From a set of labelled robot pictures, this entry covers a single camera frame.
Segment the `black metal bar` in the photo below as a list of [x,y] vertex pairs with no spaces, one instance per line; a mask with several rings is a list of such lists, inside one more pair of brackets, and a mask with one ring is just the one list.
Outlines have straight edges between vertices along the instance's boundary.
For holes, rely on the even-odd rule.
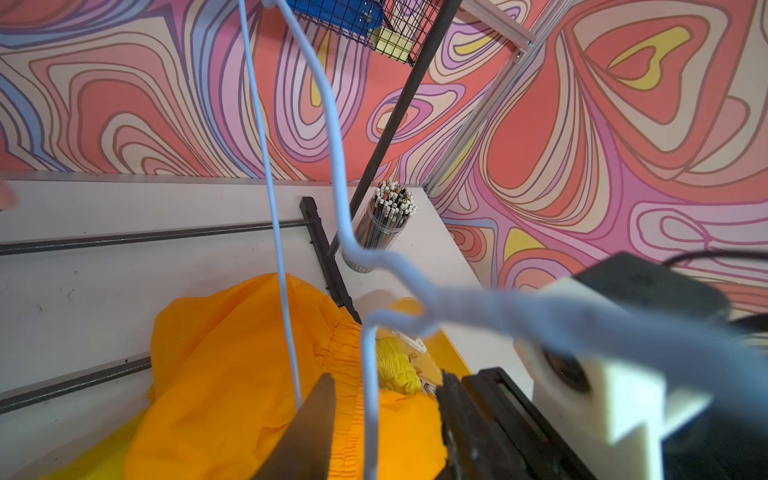
[[[281,228],[306,227],[307,225],[309,225],[309,222],[305,219],[284,220],[280,222]],[[206,237],[209,235],[254,232],[258,230],[272,230],[272,222],[238,223],[234,225],[221,225],[218,227],[180,228],[177,230],[159,230],[146,233],[119,233],[116,235],[101,235],[98,237],[73,237],[17,243],[0,243],[0,256],[17,255],[20,253],[49,252],[52,250],[71,250],[85,247],[102,247],[104,245],[121,245],[123,243]]]
[[336,302],[336,305],[345,307],[352,318],[357,323],[360,323],[360,316],[352,305],[352,297],[346,291],[344,279],[341,277],[341,272],[339,272],[339,266],[336,265],[336,258],[328,256],[328,237],[326,237],[326,232],[323,230],[323,221],[317,215],[315,199],[312,197],[302,198],[299,208],[304,218],[310,221],[307,229],[310,231],[312,245],[315,247],[315,254],[320,262],[320,269],[323,271],[331,298]]
[[509,450],[522,455],[529,475],[540,480],[595,480],[503,369],[480,370],[477,375],[464,377],[462,384],[487,420],[500,428],[499,438],[511,443]]
[[122,376],[140,372],[151,367],[150,357],[144,357],[143,359],[134,360],[133,362],[127,362],[122,365],[88,373],[87,375],[55,383],[54,385],[45,386],[30,392],[20,393],[6,399],[0,399],[0,415],[12,412],[13,410],[22,409],[35,403],[54,399],[68,393],[77,392],[78,390],[86,389],[89,386],[119,379]]
[[[376,144],[376,149],[371,155],[371,159],[366,165],[366,169],[363,171],[360,178],[360,183],[355,189],[355,193],[352,195],[352,201],[349,202],[349,212],[354,218],[357,209],[362,203],[362,199],[366,195],[368,187],[370,187],[373,179],[376,178],[376,171],[384,160],[384,155],[389,149],[389,144],[392,143],[392,139],[397,133],[397,128],[400,126],[400,122],[406,116],[406,112],[411,105],[411,100],[416,95],[416,91],[419,89],[419,85],[422,83],[424,75],[429,70],[429,64],[432,63],[432,59],[435,57],[435,53],[440,48],[442,39],[445,37],[445,33],[451,26],[453,17],[458,11],[458,6],[461,4],[461,0],[443,0],[440,11],[435,17],[435,24],[429,29],[426,38],[424,39],[424,45],[422,47],[419,56],[416,58],[416,63],[413,65],[411,74],[406,80],[405,86],[400,92],[400,96],[395,104],[395,109],[392,110],[392,114],[389,116],[389,120],[386,122],[382,136],[379,139],[379,143]],[[335,235],[330,248],[328,249],[328,257],[333,258],[336,255],[336,251],[339,249],[339,235]]]
[[531,480],[520,453],[496,435],[456,375],[444,372],[436,395],[453,478]]

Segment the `metal rail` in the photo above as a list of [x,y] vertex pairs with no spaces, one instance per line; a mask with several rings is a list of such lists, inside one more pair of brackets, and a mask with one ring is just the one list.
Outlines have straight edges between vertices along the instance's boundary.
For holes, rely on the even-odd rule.
[[109,382],[110,380],[119,379],[122,376],[141,372],[142,370],[151,367],[152,363],[150,357],[147,356],[139,360],[134,360],[133,362],[126,362],[118,366],[101,369],[93,373],[76,376],[73,379],[56,382],[52,385],[42,386],[28,392],[9,396],[0,399],[0,415],[23,409],[24,407],[34,405],[35,403],[45,402],[46,400],[54,399],[58,396],[67,395],[68,393],[77,392],[78,390],[86,389],[89,386],[95,386],[100,383]]
[[317,204],[312,197],[304,197],[299,203],[299,208],[305,219],[310,221],[307,228],[310,231],[310,238],[312,239],[312,245],[315,247],[315,254],[317,255],[317,261],[320,262],[320,269],[323,271],[323,276],[326,279],[326,285],[328,286],[328,293],[330,297],[336,302],[337,306],[343,306],[346,311],[357,322],[360,322],[360,316],[355,311],[355,307],[352,305],[352,297],[346,291],[346,284],[339,272],[339,266],[336,264],[336,258],[328,254],[328,236],[323,229],[323,222],[317,214]]
[[572,2],[573,0],[553,0],[549,2],[547,9],[536,19],[533,26],[536,40],[531,44],[530,49],[526,52],[518,51],[510,59],[505,69],[497,76],[488,92],[483,95],[483,98],[453,137],[451,143],[435,162],[435,166],[427,174],[424,181],[424,189],[428,195],[431,195],[445,180],[448,170],[457,160],[458,156],[462,154],[485,121],[488,120],[491,113],[508,99],[512,88],[515,87],[521,76],[536,59],[539,51],[546,45],[552,30],[568,12]]
[[[280,228],[307,227],[310,220],[284,220]],[[158,230],[144,233],[117,233],[115,235],[100,235],[97,237],[72,237],[51,240],[33,240],[28,242],[0,243],[0,256],[18,255],[20,253],[50,252],[53,250],[72,250],[76,248],[104,247],[124,243],[154,242],[158,240],[176,240],[180,238],[207,237],[210,235],[226,235],[228,233],[255,232],[272,230],[272,222],[238,223],[218,227],[180,228],[176,230]]]

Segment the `pencil cup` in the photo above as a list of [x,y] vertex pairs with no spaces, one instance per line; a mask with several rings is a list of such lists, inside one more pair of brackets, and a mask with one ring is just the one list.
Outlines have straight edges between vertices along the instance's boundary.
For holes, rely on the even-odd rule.
[[[395,237],[405,228],[405,222],[402,222],[399,227],[392,226],[395,222],[391,218],[383,217],[379,218],[373,213],[370,206],[366,208],[366,212],[360,217],[360,221],[357,223],[355,229],[355,237],[363,248],[370,250],[384,250],[387,248]],[[342,258],[349,268],[360,273],[368,273],[373,271],[373,268],[367,266],[360,266],[347,258],[346,253],[342,253]]]

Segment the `psychedelic wallpaper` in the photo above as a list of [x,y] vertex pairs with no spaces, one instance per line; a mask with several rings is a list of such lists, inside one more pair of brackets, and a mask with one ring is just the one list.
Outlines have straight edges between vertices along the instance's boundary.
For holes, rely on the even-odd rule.
[[[527,26],[545,6],[494,1]],[[273,172],[329,180],[317,86],[277,9],[247,5]],[[303,25],[337,95],[352,180],[410,67]],[[418,183],[512,49],[460,12],[380,174]],[[0,170],[262,177],[244,78],[236,0],[0,0]]]
[[[767,32],[764,0],[575,3],[433,192],[481,282],[768,250]],[[683,271],[768,310],[768,264]]]

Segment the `orange garment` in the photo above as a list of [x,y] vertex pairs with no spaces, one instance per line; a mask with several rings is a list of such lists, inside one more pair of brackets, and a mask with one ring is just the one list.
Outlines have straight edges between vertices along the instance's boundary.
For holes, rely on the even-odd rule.
[[[306,398],[336,381],[329,478],[362,478],[360,327],[308,283],[288,277]],[[125,458],[125,478],[246,480],[295,414],[276,274],[207,298],[174,301],[151,344],[154,404]],[[379,478],[433,480],[445,464],[437,403],[381,391]]]

